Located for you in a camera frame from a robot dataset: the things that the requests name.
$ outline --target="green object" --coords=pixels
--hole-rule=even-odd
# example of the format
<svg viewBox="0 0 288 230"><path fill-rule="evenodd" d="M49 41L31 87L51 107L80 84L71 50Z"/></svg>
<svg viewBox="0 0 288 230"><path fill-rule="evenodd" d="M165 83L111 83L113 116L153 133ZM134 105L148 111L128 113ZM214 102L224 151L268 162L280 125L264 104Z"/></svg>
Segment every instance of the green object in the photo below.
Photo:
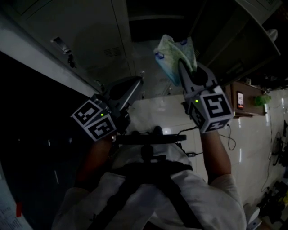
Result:
<svg viewBox="0 0 288 230"><path fill-rule="evenodd" d="M263 106L265 104L268 104L268 102L271 100L271 96L269 95L262 95L262 96L257 96L254 99L255 105L256 106Z"/></svg>

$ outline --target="smartphone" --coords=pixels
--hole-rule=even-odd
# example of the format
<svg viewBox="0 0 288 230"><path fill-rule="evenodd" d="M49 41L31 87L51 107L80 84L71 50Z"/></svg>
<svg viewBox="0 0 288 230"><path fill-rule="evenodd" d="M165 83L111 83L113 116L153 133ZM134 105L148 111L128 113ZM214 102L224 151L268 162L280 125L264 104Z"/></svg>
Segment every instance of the smartphone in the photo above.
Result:
<svg viewBox="0 0 288 230"><path fill-rule="evenodd" d="M237 91L237 108L241 110L244 108L243 93L239 91Z"/></svg>

